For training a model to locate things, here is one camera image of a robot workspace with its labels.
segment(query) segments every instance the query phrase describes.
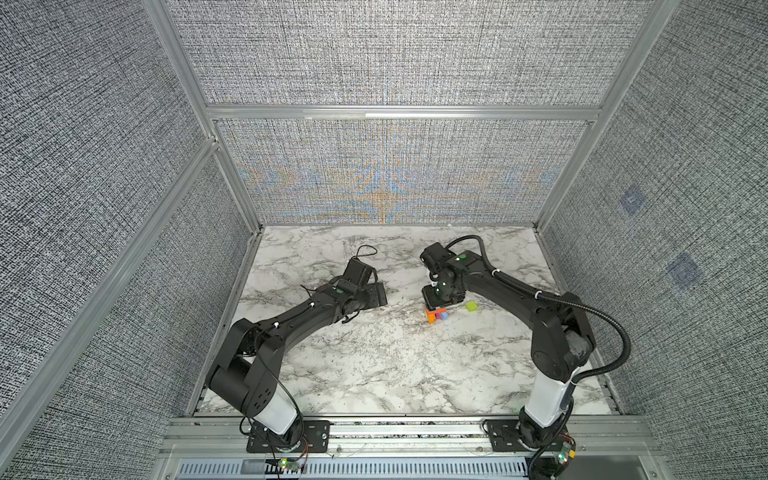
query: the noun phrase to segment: textured fabric wall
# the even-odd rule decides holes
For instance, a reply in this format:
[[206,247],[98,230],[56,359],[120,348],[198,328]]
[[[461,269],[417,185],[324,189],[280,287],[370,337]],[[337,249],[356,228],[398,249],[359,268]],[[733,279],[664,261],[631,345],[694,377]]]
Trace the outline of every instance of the textured fabric wall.
[[1,415],[203,135],[141,0],[0,10]]
[[611,376],[679,480],[765,475],[767,32],[765,2],[684,0],[545,231],[630,330]]
[[249,236],[211,159],[3,480],[146,478],[187,406]]
[[168,0],[210,103],[599,104],[652,0]]
[[581,121],[227,120],[269,223],[532,223]]

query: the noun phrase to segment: metal vent slot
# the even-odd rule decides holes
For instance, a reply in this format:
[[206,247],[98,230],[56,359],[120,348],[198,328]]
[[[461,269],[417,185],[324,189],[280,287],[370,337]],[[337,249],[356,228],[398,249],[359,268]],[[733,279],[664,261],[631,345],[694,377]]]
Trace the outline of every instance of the metal vent slot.
[[179,466],[178,478],[206,478],[215,475],[216,478],[240,475],[241,458],[201,458],[199,460],[184,460]]
[[[250,467],[241,465],[249,463]],[[258,471],[253,466],[261,465]],[[232,478],[277,478],[277,469],[261,459],[202,458],[185,460],[179,468],[179,480],[223,480]],[[525,457],[488,458],[310,458],[301,478],[451,478],[499,479],[525,477]],[[287,472],[281,480],[299,478]]]

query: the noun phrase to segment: black mounting plate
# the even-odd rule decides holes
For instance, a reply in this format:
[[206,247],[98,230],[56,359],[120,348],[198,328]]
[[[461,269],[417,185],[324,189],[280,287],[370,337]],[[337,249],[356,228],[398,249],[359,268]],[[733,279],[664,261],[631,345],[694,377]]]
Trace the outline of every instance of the black mounting plate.
[[[530,452],[520,443],[518,433],[518,420],[485,420],[483,429],[488,433],[491,447],[494,452]],[[547,452],[559,452],[563,448],[563,442],[558,439],[547,448]]]
[[[304,436],[309,443],[309,453],[325,453],[328,451],[328,436],[331,428],[331,422],[326,420],[305,420],[304,421]],[[272,453],[276,455],[285,455],[286,453],[301,453],[304,451],[304,441],[299,442],[299,446],[290,452],[284,452],[282,450],[274,449],[268,444],[264,443],[258,436],[250,435],[248,437],[248,445],[246,445],[245,451],[248,453]]]

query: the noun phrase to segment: white marble surface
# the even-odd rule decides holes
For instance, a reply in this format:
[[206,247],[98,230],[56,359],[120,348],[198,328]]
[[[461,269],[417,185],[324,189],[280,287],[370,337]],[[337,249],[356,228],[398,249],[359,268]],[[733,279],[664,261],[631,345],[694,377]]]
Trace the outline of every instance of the white marble surface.
[[[280,379],[305,413],[514,413],[535,377],[531,332],[510,313],[472,293],[480,310],[449,309],[430,325],[419,261],[425,247],[478,233],[494,265],[535,286],[556,290],[533,231],[525,227],[268,227],[233,320],[268,319],[343,272],[357,247],[379,271],[387,306],[318,330],[288,352]],[[479,251],[471,241],[457,245]],[[575,414],[609,414],[597,381],[579,383]],[[201,411],[235,410],[210,390]]]

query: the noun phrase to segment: black wire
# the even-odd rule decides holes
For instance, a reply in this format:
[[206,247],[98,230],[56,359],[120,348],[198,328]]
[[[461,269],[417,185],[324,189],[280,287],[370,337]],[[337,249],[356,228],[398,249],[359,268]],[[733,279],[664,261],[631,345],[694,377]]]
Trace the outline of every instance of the black wire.
[[[264,333],[266,333],[266,332],[269,332],[270,330],[271,330],[271,329],[266,329],[266,330],[263,330],[263,331],[262,331],[262,332],[261,332],[261,333],[260,333],[260,334],[259,334],[259,335],[256,337],[256,339],[254,339],[254,340],[253,340],[253,344],[254,344],[254,345],[256,345],[256,343],[258,342],[259,336],[263,335],[263,334],[264,334]],[[295,408],[295,409],[296,409],[296,414],[299,416],[299,424],[301,425],[301,435],[299,435],[299,438],[303,437],[303,436],[304,436],[304,415],[301,413],[301,410],[299,409],[299,404],[297,404],[297,403],[296,403],[296,400],[293,398],[293,395],[291,395],[291,394],[290,394],[290,392],[288,391],[288,389],[286,388],[286,386],[285,386],[285,385],[283,385],[283,383],[280,381],[280,379],[279,379],[279,378],[277,378],[277,375],[275,375],[275,373],[272,371],[272,369],[270,369],[270,367],[266,366],[266,362],[264,362],[264,359],[263,359],[263,358],[261,358],[261,356],[260,356],[260,355],[256,355],[256,358],[258,358],[258,359],[259,359],[259,361],[260,361],[260,362],[261,362],[261,364],[264,366],[264,368],[267,370],[267,372],[269,372],[269,373],[270,373],[270,375],[272,376],[272,378],[274,378],[274,379],[275,379],[275,381],[276,381],[276,382],[277,382],[277,383],[280,385],[280,388],[282,388],[282,389],[283,389],[283,391],[285,391],[285,393],[288,395],[288,398],[290,398],[290,401],[291,401],[291,402],[292,402],[292,404],[293,404],[293,408]],[[289,448],[290,446],[291,446],[291,445],[286,445],[286,446],[284,446],[283,448],[284,448],[284,449],[286,449],[286,448]]]
[[[491,265],[490,260],[488,260],[488,254],[485,252],[485,243],[482,241],[482,238],[478,235],[465,235],[463,237],[459,237],[456,240],[453,240],[451,243],[449,243],[445,248],[449,249],[450,247],[453,247],[455,244],[463,240],[477,240],[477,242],[480,245],[480,256],[482,257],[482,262],[485,265],[485,268],[490,270],[491,272],[496,271],[496,268],[493,265]],[[629,338],[629,333],[627,333],[627,330],[612,316],[594,307],[584,305],[583,303],[569,302],[567,300],[563,300],[556,293],[539,290],[538,288],[534,286],[530,286],[527,283],[521,282],[520,280],[514,278],[513,276],[509,276],[502,271],[498,271],[494,276],[499,280],[501,280],[506,285],[520,292],[527,293],[528,295],[537,297],[537,300],[546,300],[548,302],[558,303],[560,305],[571,306],[571,307],[583,310],[585,312],[591,313],[596,317],[607,322],[619,334],[619,337],[621,338],[621,354],[619,355],[619,357],[616,358],[613,362],[608,363],[607,365],[597,367],[596,369],[587,370],[586,372],[577,373],[571,379],[571,383],[576,384],[576,383],[579,383],[579,381],[586,379],[587,377],[602,375],[603,373],[612,372],[615,369],[622,366],[627,361],[627,359],[629,359],[629,355],[632,352],[632,342]]]
[[277,457],[275,456],[275,448],[270,445],[270,450],[272,450],[272,460],[275,461],[275,473],[277,473],[277,480],[280,480],[280,467],[277,465]]
[[[365,255],[360,255],[360,249],[363,247],[373,248],[373,253],[366,253]],[[357,247],[357,253],[355,253],[355,256],[353,258],[370,257],[372,255],[376,255],[378,252],[379,252],[379,249],[377,249],[373,245],[368,245],[367,243],[364,243],[363,245],[360,245],[359,247]]]
[[301,286],[301,288],[306,290],[306,294],[309,295],[310,298],[312,298],[312,293],[311,292],[315,292],[317,290],[317,289],[314,289],[314,288],[307,288],[306,285],[300,285],[300,286]]
[[[560,433],[563,431],[563,428],[565,427],[565,423],[568,421],[568,419],[571,417],[571,413],[574,411],[574,399],[571,397],[571,401],[568,403],[568,410],[566,410],[565,415],[563,415],[562,420],[560,421],[560,425],[558,426],[558,429],[554,433],[554,439],[556,440]],[[538,458],[541,456],[542,453],[544,453],[549,446],[551,445],[544,445],[539,450],[536,451],[535,454],[531,457],[531,461],[528,463],[528,474],[531,474],[531,470],[533,467],[533,463],[538,460]]]
[[[294,315],[294,316],[292,316],[290,318],[291,319],[295,318],[298,315],[300,315],[300,314]],[[261,332],[259,332],[259,334],[256,335],[256,338],[253,339],[254,348],[256,347],[256,344],[258,343],[259,337],[262,336],[264,333],[267,333],[271,329],[274,329],[274,328],[276,328],[276,327],[272,326],[269,329],[265,329],[265,330],[262,330]],[[288,397],[290,398],[290,401],[293,403],[293,408],[296,409],[296,414],[299,417],[299,424],[301,425],[301,435],[299,435],[299,437],[300,438],[303,437],[304,436],[304,415],[302,414],[301,410],[299,409],[299,405],[296,403],[296,400],[293,398],[293,395],[290,394],[288,389],[285,387],[285,385],[283,385],[283,383],[280,381],[280,379],[277,378],[277,376],[270,369],[270,367],[266,366],[266,363],[264,362],[264,359],[261,358],[261,356],[257,355],[256,353],[254,353],[253,355],[250,355],[250,356],[257,357],[259,359],[259,361],[261,362],[261,364],[264,366],[264,368],[267,370],[267,372],[270,373],[270,375],[277,381],[277,383],[285,391],[285,393],[288,394]],[[243,431],[243,420],[244,419],[247,419],[248,423],[250,423],[250,432],[248,432],[248,434],[246,434]],[[253,433],[255,433],[261,440],[264,441],[264,443],[268,444],[271,449],[273,449],[275,446],[277,446],[278,449],[289,449],[289,448],[292,447],[292,445],[289,445],[288,443],[285,443],[285,442],[273,442],[273,441],[270,441],[268,438],[265,438],[265,437],[261,436],[261,434],[257,431],[257,429],[255,429],[253,427],[253,423],[252,423],[251,419],[249,419],[246,416],[244,416],[243,419],[240,420],[240,433],[242,433],[243,435],[252,435]],[[269,437],[269,434],[270,434],[270,431],[267,430],[266,437]]]
[[488,260],[488,254],[485,252],[485,243],[482,241],[482,238],[480,238],[479,235],[464,235],[463,237],[459,237],[446,245],[445,249],[450,250],[451,247],[456,245],[458,242],[463,242],[464,240],[477,240],[480,244],[480,257],[482,258],[482,262],[485,265],[485,268],[490,271],[496,270],[495,267],[491,265],[491,261]]

